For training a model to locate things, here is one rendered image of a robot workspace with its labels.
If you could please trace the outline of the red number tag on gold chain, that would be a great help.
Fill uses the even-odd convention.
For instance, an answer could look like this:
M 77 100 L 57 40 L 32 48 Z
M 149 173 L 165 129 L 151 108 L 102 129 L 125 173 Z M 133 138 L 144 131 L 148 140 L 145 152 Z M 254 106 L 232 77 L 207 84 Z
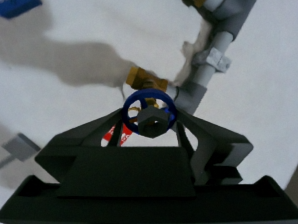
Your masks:
M 150 101 L 150 100 L 152 100 L 158 107 L 157 108 L 159 108 L 159 105 L 153 100 L 153 99 L 148 99 L 148 100 L 146 100 L 146 102 L 147 101 Z M 141 107 L 141 108 L 140 108 Z M 136 111 L 138 111 L 138 112 L 140 112 L 140 111 L 142 111 L 142 105 L 141 105 L 141 103 L 140 103 L 140 107 L 136 107 L 136 106 L 134 106 L 134 107 L 129 107 L 129 109 L 128 109 L 128 111 L 130 111 L 130 110 L 136 110 Z M 114 126 L 115 127 L 115 126 Z M 111 136 L 112 136 L 112 133 L 113 133 L 113 130 L 114 130 L 114 127 L 103 137 L 103 139 L 105 139 L 106 141 L 109 141 L 110 140 L 110 138 L 111 138 Z M 129 130 L 126 126 L 125 126 L 125 124 L 124 124 L 124 126 L 123 126 L 123 133 L 122 133 L 122 138 L 121 138 L 121 143 L 120 143 L 120 145 L 129 137 L 129 135 L 132 133 L 132 131 L 131 130 Z

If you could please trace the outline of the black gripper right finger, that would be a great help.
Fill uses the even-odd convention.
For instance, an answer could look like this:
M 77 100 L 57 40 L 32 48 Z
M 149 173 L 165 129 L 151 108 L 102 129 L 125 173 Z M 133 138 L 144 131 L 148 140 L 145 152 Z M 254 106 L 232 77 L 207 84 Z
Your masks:
M 176 108 L 175 131 L 178 146 L 186 149 L 195 183 L 206 168 L 237 168 L 253 151 L 254 145 L 245 135 L 193 116 Z M 183 125 L 197 138 L 192 147 Z

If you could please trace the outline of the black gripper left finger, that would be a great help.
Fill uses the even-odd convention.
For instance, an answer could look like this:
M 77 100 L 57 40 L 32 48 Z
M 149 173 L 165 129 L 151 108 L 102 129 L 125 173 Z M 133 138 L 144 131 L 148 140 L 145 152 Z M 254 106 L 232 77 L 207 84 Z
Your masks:
M 115 126 L 106 146 L 120 146 L 124 126 L 122 108 L 123 107 L 98 119 L 56 134 L 46 145 L 102 146 L 102 138 Z

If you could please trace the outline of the grey hex nut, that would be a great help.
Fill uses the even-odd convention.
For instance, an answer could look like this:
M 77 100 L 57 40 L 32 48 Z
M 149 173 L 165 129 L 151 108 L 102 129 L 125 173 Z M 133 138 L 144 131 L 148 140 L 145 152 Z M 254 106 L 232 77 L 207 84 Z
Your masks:
M 150 121 L 157 122 L 147 126 Z M 164 110 L 151 105 L 137 113 L 137 124 L 140 136 L 154 139 L 167 133 L 168 118 Z

